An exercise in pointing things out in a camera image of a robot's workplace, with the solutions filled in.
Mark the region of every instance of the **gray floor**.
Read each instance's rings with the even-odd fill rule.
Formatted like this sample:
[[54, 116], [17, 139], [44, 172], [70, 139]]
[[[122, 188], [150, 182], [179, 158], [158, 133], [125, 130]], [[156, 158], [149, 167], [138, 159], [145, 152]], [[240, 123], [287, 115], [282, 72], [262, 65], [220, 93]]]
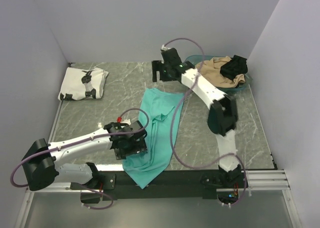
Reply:
[[[108, 201], [99, 206], [106, 206]], [[81, 207], [79, 193], [35, 193], [26, 228], [292, 228], [282, 191], [253, 191], [231, 209], [201, 198], [125, 199]]]
[[[64, 141], [91, 133], [101, 125], [114, 122], [126, 109], [139, 108], [147, 88], [158, 88], [170, 93], [182, 93], [187, 88], [177, 81], [152, 82], [150, 62], [76, 63], [73, 67], [109, 72], [100, 100], [63, 101], [54, 128], [52, 141]], [[239, 120], [236, 130], [238, 155], [247, 169], [273, 169], [268, 143], [259, 119], [250, 88], [235, 94]], [[207, 126], [208, 108], [194, 93], [183, 104], [176, 140], [178, 155], [188, 164], [205, 165], [218, 158], [218, 144]], [[125, 119], [136, 120], [138, 113], [131, 111]], [[122, 162], [115, 159], [112, 150], [96, 152], [73, 161], [76, 164], [94, 162], [104, 170], [122, 170]], [[208, 169], [216, 169], [215, 164]], [[172, 157], [167, 170], [186, 169]]]

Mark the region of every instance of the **white cloth with black print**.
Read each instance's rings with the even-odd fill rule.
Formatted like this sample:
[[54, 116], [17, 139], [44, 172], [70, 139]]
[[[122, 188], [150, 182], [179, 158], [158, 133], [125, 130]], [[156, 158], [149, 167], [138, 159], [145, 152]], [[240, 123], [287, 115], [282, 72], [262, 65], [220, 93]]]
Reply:
[[104, 85], [108, 74], [109, 72], [97, 67], [91, 70], [68, 67], [58, 99], [60, 101], [100, 99], [104, 93]]

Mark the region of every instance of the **teal towel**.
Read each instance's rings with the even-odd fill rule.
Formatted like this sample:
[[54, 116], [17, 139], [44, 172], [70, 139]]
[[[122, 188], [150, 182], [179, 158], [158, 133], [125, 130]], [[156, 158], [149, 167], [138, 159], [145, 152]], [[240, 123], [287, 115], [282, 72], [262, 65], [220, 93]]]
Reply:
[[[145, 143], [147, 152], [128, 156], [123, 160], [123, 169], [143, 189], [170, 164], [172, 149], [170, 146], [170, 125], [174, 111], [183, 93], [173, 94], [156, 88], [147, 89], [143, 95], [141, 109], [150, 123], [146, 127]], [[182, 105], [176, 114], [173, 126], [173, 143], [176, 142]], [[144, 126], [146, 116], [140, 112], [139, 121]]]

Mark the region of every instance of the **gray marble table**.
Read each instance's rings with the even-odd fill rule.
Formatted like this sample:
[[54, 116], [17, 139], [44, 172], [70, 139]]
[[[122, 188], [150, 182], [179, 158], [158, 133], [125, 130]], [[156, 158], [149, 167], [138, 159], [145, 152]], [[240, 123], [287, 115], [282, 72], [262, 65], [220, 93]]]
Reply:
[[[182, 93], [187, 88], [178, 81], [152, 82], [151, 62], [74, 63], [72, 67], [109, 72], [102, 99], [63, 101], [54, 127], [52, 141], [64, 141], [91, 133], [117, 117], [126, 109], [139, 108], [147, 88]], [[273, 161], [250, 88], [235, 94], [238, 108], [236, 147], [247, 169], [273, 169]], [[182, 160], [200, 166], [218, 158], [218, 144], [207, 126], [208, 108], [194, 93], [183, 104], [176, 151]], [[135, 121], [137, 111], [124, 119]], [[121, 171], [122, 161], [116, 160], [113, 150], [95, 152], [73, 161], [74, 164], [95, 163], [99, 169]], [[208, 169], [217, 169], [215, 164]], [[167, 170], [188, 170], [174, 156]]]

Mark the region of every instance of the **teal basket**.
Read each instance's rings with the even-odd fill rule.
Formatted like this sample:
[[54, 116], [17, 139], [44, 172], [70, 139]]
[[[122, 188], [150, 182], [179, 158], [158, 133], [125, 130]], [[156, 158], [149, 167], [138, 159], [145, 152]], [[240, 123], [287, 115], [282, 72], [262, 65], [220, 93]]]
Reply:
[[[219, 57], [219, 56], [205, 55], [204, 56], [204, 60], [205, 61], [209, 61], [213, 57]], [[185, 59], [185, 61], [191, 62], [195, 66], [196, 64], [202, 62], [202, 55], [198, 55], [198, 54], [191, 55], [187, 59]], [[217, 87], [217, 88], [220, 91], [223, 91], [223, 92], [238, 92], [238, 91], [242, 91], [246, 87], [248, 87], [249, 84], [252, 81], [252, 77], [250, 75], [248, 75], [248, 73], [244, 74], [244, 78], [245, 78], [245, 83], [240, 84], [237, 88], [221, 88], [221, 87]]]

